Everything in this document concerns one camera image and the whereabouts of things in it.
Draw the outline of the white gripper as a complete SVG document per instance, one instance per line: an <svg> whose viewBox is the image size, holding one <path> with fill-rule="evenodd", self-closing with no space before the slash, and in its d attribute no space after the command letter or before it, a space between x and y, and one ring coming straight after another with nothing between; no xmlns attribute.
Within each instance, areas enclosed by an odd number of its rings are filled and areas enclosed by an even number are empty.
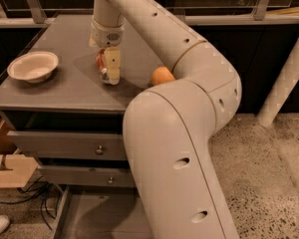
<svg viewBox="0 0 299 239"><path fill-rule="evenodd" d="M107 48L104 53L106 62L107 78L111 85L117 85L121 78L121 51L117 46L124 34L124 25L117 27L106 27L98 23L95 19L91 21L91 36L89 46L100 50Z"/></svg>

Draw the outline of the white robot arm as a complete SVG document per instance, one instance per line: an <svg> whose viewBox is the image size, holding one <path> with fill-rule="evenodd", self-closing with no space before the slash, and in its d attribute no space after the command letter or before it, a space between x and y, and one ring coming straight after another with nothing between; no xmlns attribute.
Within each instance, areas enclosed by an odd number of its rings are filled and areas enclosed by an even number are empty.
<svg viewBox="0 0 299 239"><path fill-rule="evenodd" d="M241 100L236 70L154 0L95 0L107 33L125 17L174 76L128 105L124 144L154 239L239 239L208 142Z"/></svg>

